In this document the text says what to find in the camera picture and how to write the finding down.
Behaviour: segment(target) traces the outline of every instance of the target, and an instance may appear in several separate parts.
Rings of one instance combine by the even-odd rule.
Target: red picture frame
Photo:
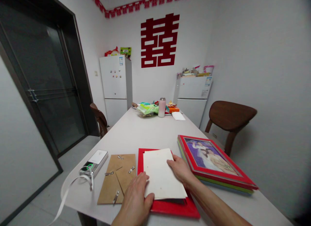
[[[224,172],[203,168],[197,165],[193,154],[189,150],[188,144],[185,139],[189,140],[199,140],[199,141],[206,141],[213,145],[213,147],[217,150],[217,152],[227,161],[227,163],[235,169],[238,175],[227,174]],[[179,135],[178,141],[180,142],[181,149],[183,149],[185,157],[188,161],[189,167],[191,171],[195,175],[203,176],[206,178],[210,178],[216,181],[228,183],[231,185],[239,186],[246,189],[257,190],[258,186],[222,151],[213,140],[191,137],[191,136],[184,136]]]
[[[144,171],[144,152],[146,151],[154,151],[158,149],[138,149],[138,167],[137,167],[137,175]],[[174,203],[167,202],[163,200],[154,200],[151,212],[175,215],[175,216],[183,216],[188,218],[200,219],[201,216],[199,211],[194,204],[194,201],[190,195],[190,193],[186,190],[188,197],[183,199],[183,203]]]

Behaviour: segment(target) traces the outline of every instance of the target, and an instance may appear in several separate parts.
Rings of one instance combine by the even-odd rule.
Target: refrigerator door
[[[212,83],[212,77],[181,78],[178,98],[207,99]]]
[[[126,99],[125,56],[99,59],[104,96],[109,99]]]
[[[199,128],[207,100],[177,99],[177,107]]]
[[[113,126],[127,111],[126,99],[105,99],[107,111],[107,123]]]

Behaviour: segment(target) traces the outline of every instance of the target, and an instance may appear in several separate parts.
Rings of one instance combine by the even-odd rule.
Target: chair backrest
[[[98,110],[97,106],[94,103],[90,104],[90,108],[93,111],[93,113],[95,114],[96,120],[99,123],[100,138],[102,138],[108,132],[108,130],[107,130],[108,124],[107,124],[106,118],[105,118],[104,114],[100,110]]]
[[[209,112],[212,123],[226,131],[246,126],[256,114],[257,110],[252,107],[228,101],[215,101]]]

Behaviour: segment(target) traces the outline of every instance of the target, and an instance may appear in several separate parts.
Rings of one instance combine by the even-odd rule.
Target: hand
[[[173,155],[173,159],[174,160],[167,160],[167,164],[171,166],[175,176],[183,183],[184,187],[189,189],[189,184],[197,181],[198,179],[193,175],[188,165],[182,158]]]
[[[142,225],[147,219],[155,194],[149,194],[144,198],[146,181],[149,176],[146,172],[140,173],[133,178],[129,187],[127,188],[120,212],[112,222],[111,226]]]

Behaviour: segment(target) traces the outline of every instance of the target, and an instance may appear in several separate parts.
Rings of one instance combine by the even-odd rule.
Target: white napkin
[[[175,118],[176,121],[185,121],[186,119],[181,114],[181,112],[172,112],[173,118]]]

